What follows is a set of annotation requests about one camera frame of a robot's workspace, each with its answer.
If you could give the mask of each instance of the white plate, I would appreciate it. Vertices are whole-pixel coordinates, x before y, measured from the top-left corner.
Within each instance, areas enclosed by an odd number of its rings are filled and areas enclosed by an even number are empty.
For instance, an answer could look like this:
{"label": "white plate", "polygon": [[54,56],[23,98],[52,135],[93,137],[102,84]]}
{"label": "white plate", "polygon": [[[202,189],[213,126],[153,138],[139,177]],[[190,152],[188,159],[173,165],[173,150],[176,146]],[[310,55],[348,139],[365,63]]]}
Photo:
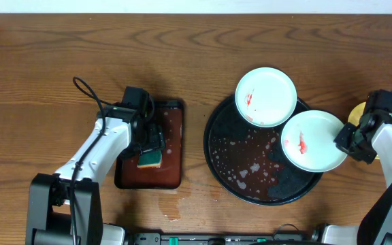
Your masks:
{"label": "white plate", "polygon": [[282,149],[290,162],[303,170],[329,171],[347,157],[333,142],[342,127],[343,123],[327,112],[309,110],[299,113],[282,130]]}
{"label": "white plate", "polygon": [[282,71],[262,67],[248,72],[238,83],[235,104],[240,114],[258,127],[274,127],[293,113],[297,93]]}

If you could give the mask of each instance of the black round tray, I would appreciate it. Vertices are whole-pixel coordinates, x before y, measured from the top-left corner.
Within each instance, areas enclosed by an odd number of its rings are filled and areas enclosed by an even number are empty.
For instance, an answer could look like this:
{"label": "black round tray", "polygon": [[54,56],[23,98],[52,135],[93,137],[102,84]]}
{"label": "black round tray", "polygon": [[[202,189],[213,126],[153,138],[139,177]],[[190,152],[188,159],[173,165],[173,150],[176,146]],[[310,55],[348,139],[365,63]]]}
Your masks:
{"label": "black round tray", "polygon": [[[309,109],[298,98],[292,116]],[[254,204],[277,206],[303,197],[323,173],[301,170],[285,157],[279,142],[285,123],[272,128],[256,127],[240,116],[234,95],[226,98],[213,111],[203,136],[212,175],[231,194]],[[244,170],[248,173],[242,177]]]}

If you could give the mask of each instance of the wooden tabletop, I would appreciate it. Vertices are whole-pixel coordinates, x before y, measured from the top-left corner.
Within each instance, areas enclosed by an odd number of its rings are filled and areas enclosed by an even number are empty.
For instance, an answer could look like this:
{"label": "wooden tabletop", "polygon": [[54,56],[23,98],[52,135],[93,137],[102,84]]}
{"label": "wooden tabletop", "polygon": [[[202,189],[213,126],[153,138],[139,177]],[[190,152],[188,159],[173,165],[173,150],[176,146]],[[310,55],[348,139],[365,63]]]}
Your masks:
{"label": "wooden tabletop", "polygon": [[239,200],[210,173],[208,117],[256,67],[283,70],[304,101],[345,122],[370,91],[392,89],[392,16],[0,15],[0,244],[25,242],[31,180],[54,173],[93,128],[97,105],[73,76],[106,101],[140,86],[185,102],[182,184],[124,191],[113,168],[101,187],[105,223],[168,233],[358,225],[386,189],[379,161],[347,159],[306,196],[276,207]]}

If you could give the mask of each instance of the white wall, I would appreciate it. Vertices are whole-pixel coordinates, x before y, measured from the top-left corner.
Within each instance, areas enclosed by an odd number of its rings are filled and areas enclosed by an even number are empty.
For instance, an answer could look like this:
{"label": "white wall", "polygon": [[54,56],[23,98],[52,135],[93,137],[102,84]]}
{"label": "white wall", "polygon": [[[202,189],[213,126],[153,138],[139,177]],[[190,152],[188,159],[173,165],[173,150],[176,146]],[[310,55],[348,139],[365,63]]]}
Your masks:
{"label": "white wall", "polygon": [[392,14],[392,0],[0,0],[0,13]]}

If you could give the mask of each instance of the red sauce smear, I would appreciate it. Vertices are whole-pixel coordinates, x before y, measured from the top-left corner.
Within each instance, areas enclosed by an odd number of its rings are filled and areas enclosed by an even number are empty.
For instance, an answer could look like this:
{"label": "red sauce smear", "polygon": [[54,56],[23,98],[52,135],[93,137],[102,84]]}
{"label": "red sauce smear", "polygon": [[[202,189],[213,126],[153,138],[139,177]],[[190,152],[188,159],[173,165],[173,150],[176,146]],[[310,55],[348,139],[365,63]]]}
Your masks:
{"label": "red sauce smear", "polygon": [[299,136],[299,146],[300,146],[300,153],[305,154],[306,151],[308,150],[308,146],[305,144],[304,141],[304,134],[302,132],[300,132],[300,136]]}
{"label": "red sauce smear", "polygon": [[246,95],[246,103],[248,104],[248,107],[250,106],[250,102],[252,101],[252,94],[253,94],[253,91],[254,91],[254,90],[252,90],[252,93],[251,93],[251,94],[247,94],[247,95]]}

